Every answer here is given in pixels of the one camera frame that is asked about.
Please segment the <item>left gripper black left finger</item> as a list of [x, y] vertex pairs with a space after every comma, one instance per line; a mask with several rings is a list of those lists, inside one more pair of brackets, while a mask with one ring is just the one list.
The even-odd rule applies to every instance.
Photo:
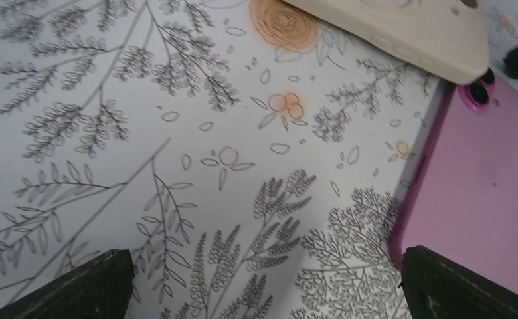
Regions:
[[0, 308], [0, 318], [122, 319], [133, 292], [127, 249], [110, 249], [30, 294]]

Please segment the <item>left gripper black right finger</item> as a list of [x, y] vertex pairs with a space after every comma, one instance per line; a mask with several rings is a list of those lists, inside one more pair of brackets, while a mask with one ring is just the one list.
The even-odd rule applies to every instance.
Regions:
[[518, 294], [424, 246], [406, 250], [401, 275], [412, 318], [518, 318]]

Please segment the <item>beige phone case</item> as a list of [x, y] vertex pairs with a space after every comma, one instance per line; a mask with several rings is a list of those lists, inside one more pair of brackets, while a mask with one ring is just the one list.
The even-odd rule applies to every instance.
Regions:
[[297, 0], [290, 5], [454, 84], [469, 84], [489, 69], [487, 1]]

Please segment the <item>pink smartphone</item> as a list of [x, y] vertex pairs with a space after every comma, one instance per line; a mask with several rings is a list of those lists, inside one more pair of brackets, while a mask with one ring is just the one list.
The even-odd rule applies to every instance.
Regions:
[[422, 245], [518, 294], [518, 91], [493, 71], [444, 98], [388, 249]]

